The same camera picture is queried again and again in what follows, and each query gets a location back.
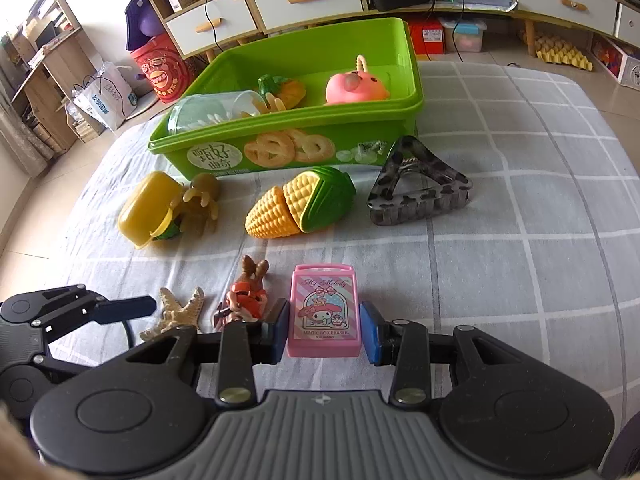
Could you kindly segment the small orange figurine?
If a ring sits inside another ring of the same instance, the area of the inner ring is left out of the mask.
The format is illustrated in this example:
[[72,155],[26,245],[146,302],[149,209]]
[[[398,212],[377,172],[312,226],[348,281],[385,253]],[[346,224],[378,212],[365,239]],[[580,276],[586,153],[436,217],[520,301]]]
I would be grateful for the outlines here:
[[268,304],[264,287],[268,271],[269,262],[266,259],[255,261],[249,255],[242,258],[240,275],[213,314],[215,332],[221,332],[231,322],[254,323],[262,318]]

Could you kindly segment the beige starfish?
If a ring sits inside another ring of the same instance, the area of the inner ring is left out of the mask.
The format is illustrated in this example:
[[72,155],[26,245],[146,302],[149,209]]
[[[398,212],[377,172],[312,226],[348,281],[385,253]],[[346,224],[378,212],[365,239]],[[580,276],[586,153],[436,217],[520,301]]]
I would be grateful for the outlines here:
[[195,287],[189,301],[180,304],[175,295],[166,287],[160,289],[160,319],[148,330],[142,330],[140,338],[150,341],[160,334],[178,326],[193,326],[199,332],[200,316],[204,308],[205,294],[201,287]]

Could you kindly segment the pink eraser box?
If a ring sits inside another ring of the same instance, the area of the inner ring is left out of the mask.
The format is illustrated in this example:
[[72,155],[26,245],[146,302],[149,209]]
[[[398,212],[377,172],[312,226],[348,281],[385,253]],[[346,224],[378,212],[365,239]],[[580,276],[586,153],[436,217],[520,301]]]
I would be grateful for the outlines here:
[[355,270],[347,264],[299,264],[292,273],[288,355],[347,359],[362,339]]

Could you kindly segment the yellow toy pot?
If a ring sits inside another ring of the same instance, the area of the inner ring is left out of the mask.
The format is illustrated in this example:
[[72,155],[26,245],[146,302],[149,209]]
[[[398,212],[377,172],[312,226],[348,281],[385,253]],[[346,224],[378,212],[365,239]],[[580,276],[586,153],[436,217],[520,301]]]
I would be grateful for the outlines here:
[[183,192],[184,186],[168,174],[151,172],[122,206],[119,231],[138,249],[180,235]]

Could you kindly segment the toy corn cob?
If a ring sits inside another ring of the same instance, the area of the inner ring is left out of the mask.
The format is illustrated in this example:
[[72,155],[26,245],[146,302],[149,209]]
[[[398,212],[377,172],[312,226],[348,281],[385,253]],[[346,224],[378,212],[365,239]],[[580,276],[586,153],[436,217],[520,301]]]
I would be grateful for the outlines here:
[[352,209],[356,188],[349,174],[314,167],[284,185],[275,185],[248,212],[248,235],[262,240],[321,231]]

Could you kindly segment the black leopard hair claw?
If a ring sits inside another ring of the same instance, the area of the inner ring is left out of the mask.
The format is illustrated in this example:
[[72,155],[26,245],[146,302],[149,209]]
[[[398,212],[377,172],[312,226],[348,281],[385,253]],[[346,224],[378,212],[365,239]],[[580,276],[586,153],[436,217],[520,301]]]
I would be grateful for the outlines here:
[[433,218],[469,203],[472,181],[415,136],[396,141],[368,196],[376,226]]

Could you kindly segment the clear cotton swab jar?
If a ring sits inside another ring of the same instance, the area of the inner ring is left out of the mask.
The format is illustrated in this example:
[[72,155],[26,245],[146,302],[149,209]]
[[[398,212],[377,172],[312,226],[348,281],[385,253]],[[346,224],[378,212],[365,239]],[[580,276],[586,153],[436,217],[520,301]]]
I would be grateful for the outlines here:
[[167,131],[175,134],[265,114],[267,102],[253,90],[185,96],[172,108]]

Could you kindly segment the pink rubber pig toy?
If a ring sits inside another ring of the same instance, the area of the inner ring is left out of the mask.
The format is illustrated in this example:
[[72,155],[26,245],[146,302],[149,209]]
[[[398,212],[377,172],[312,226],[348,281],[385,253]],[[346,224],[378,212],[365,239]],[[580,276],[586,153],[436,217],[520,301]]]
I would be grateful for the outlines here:
[[334,74],[326,84],[328,104],[350,104],[369,101],[384,101],[390,97],[382,81],[368,70],[363,55],[356,57],[356,68],[351,72]]

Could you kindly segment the beige hair claw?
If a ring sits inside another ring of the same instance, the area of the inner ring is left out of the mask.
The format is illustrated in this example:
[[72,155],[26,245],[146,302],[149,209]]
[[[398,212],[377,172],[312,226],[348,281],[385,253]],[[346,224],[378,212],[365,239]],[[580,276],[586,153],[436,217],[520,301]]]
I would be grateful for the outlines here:
[[181,233],[201,236],[215,232],[219,217],[220,182],[212,174],[198,174],[171,201]]

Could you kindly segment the grey checked cloth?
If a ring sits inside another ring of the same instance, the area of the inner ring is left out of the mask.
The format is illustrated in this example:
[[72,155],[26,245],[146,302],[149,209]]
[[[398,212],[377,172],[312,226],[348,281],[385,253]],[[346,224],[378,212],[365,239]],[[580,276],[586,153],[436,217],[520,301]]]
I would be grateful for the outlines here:
[[352,210],[329,229],[256,240],[244,219],[288,170],[222,182],[212,235],[134,248],[116,219],[134,187],[165,159],[137,127],[106,152],[79,195],[52,257],[55,285],[111,299],[178,298],[217,307],[244,255],[270,263],[269,295],[290,291],[302,263],[346,263],[359,295],[386,318],[433,333],[473,325],[597,390],[617,426],[639,409],[639,178],[582,88],[559,75],[499,65],[424,62],[418,135],[472,181],[463,208],[376,226],[374,167],[349,172]]

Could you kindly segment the white paper bag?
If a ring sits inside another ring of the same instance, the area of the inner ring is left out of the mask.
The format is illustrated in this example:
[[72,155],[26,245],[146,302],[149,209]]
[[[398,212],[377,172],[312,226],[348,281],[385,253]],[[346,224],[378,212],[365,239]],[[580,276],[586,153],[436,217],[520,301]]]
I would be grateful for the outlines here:
[[104,62],[94,75],[73,86],[73,102],[105,128],[115,132],[138,106],[138,97],[122,73],[122,68]]

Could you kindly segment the red round bucket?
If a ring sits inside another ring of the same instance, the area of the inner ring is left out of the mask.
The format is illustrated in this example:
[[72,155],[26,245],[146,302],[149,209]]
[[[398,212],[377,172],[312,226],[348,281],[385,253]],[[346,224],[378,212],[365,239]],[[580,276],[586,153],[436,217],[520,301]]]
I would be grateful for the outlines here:
[[168,34],[150,39],[131,55],[163,103],[178,101],[195,80],[194,64],[182,58]]

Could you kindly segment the green cookie box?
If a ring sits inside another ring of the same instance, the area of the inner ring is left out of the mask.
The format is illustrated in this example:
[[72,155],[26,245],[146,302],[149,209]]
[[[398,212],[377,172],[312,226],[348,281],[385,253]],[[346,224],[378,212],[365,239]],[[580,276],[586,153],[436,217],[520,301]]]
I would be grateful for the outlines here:
[[232,48],[149,138],[186,178],[381,165],[416,132],[423,92],[400,18],[344,22]]

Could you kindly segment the clear storage bin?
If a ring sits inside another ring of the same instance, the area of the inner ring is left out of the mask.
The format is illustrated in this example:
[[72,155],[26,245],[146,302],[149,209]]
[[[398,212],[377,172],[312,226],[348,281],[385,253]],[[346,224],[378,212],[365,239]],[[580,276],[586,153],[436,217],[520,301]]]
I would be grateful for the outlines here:
[[478,53],[483,50],[484,32],[487,24],[482,20],[439,19],[445,36],[445,49],[448,52]]

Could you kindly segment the yellow egg tray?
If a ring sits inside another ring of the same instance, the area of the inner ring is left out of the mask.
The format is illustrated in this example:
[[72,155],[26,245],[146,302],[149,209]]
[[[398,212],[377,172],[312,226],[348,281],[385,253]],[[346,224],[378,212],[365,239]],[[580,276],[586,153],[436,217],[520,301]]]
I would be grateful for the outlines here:
[[554,65],[566,65],[591,73],[593,62],[570,41],[556,35],[536,32],[533,43],[534,57]]

